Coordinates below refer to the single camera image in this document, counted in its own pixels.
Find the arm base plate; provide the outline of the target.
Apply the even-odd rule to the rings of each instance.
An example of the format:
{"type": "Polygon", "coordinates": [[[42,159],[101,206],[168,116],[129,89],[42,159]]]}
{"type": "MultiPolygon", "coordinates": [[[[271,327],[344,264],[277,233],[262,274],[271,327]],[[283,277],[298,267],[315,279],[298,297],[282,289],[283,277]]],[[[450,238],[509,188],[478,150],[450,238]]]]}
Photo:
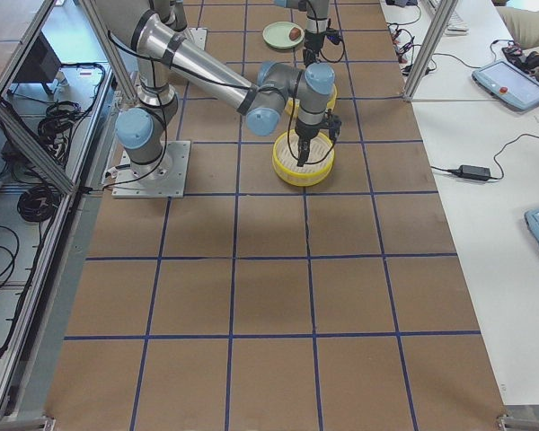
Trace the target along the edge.
{"type": "Polygon", "coordinates": [[[164,146],[165,156],[148,165],[131,162],[127,151],[123,150],[120,161],[128,167],[119,170],[118,185],[112,187],[111,195],[114,198],[183,198],[191,141],[168,141],[164,146]]]}
{"type": "Polygon", "coordinates": [[[208,29],[203,27],[188,27],[185,30],[185,35],[198,48],[204,50],[206,48],[208,29]]]}

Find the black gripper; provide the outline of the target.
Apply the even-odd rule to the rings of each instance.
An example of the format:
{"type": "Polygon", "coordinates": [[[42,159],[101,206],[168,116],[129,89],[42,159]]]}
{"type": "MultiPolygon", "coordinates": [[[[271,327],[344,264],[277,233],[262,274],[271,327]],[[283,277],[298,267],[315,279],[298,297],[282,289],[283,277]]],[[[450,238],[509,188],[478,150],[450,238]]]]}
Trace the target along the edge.
{"type": "Polygon", "coordinates": [[[322,119],[317,123],[310,125],[301,119],[296,120],[295,132],[300,137],[297,142],[297,167],[303,167],[309,159],[310,142],[322,130],[328,131],[328,137],[334,145],[337,143],[342,121],[338,115],[331,111],[326,111],[322,119]]]}
{"type": "Polygon", "coordinates": [[[319,61],[319,51],[323,48],[324,41],[328,40],[334,45],[341,43],[341,35],[337,29],[327,28],[325,31],[313,32],[309,29],[305,30],[303,60],[305,66],[310,66],[311,63],[319,61]]]}

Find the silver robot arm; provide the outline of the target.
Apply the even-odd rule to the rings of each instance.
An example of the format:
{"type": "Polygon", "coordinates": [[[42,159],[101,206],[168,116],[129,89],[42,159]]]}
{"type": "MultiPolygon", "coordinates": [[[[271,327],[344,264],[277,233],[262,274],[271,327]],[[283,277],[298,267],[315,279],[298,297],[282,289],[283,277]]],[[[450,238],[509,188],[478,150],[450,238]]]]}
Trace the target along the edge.
{"type": "Polygon", "coordinates": [[[328,30],[329,4],[282,1],[280,6],[298,8],[307,15],[304,38],[304,68],[265,62],[256,83],[251,83],[190,41],[181,1],[100,1],[102,19],[111,40],[118,40],[139,60],[150,66],[172,70],[210,96],[225,102],[245,118],[257,136],[268,136],[279,123],[288,101],[298,104],[296,124],[285,134],[289,157],[296,175],[316,166],[318,173],[331,170],[340,120],[327,104],[334,90],[335,74],[326,63],[314,58],[328,30]],[[328,130],[331,146],[317,156],[311,148],[319,133],[328,130]]]}
{"type": "Polygon", "coordinates": [[[345,41],[340,30],[331,27],[328,0],[274,0],[273,4],[288,9],[297,9],[306,13],[303,61],[305,66],[319,63],[339,63],[346,53],[345,41]],[[323,54],[324,42],[341,45],[342,53],[338,59],[332,60],[323,54]]]}

